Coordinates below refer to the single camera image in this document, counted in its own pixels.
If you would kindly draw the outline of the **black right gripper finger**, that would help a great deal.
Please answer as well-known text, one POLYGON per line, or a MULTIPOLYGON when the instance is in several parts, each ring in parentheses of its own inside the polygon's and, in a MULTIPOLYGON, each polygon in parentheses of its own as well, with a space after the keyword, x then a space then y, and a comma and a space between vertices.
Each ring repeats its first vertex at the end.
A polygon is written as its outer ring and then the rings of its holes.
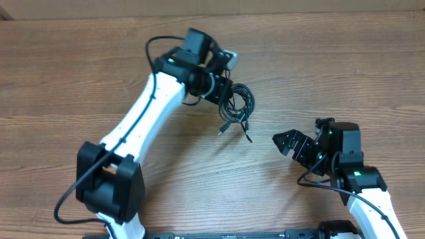
POLYGON ((280 153, 284 156, 287 156, 288 153, 293 149, 293 145, 291 145, 290 143, 279 143, 278 144, 278 149, 280 151, 280 153))
POLYGON ((283 133, 277 133, 272 137, 273 142, 277 146, 294 146, 297 142, 302 141, 302 139, 303 134, 296 129, 291 129, 283 133))

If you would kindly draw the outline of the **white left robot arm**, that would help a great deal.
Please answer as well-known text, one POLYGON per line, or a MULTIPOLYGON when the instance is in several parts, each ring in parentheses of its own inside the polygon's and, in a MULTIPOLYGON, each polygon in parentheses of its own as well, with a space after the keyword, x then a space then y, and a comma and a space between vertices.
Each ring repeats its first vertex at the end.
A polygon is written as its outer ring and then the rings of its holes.
POLYGON ((187 95, 219 104, 232 95, 222 74, 238 55, 189 29, 182 46, 149 59, 147 84, 122 121, 99 144, 85 142, 76 163, 76 198, 104 224, 106 238, 144 238, 138 212, 145 197, 141 166, 165 123, 187 95))

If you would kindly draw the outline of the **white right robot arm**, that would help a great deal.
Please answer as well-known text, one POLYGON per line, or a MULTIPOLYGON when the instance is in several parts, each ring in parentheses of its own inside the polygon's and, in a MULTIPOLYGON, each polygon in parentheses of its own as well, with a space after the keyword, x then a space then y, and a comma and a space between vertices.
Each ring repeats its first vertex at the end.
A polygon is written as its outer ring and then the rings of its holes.
POLYGON ((273 135, 282 155, 292 154, 306 171, 297 179, 302 187, 339 193, 356 220, 328 220, 302 238, 405 238, 390 193, 376 167, 364 164, 358 124, 316 119, 315 139, 292 129, 273 135))

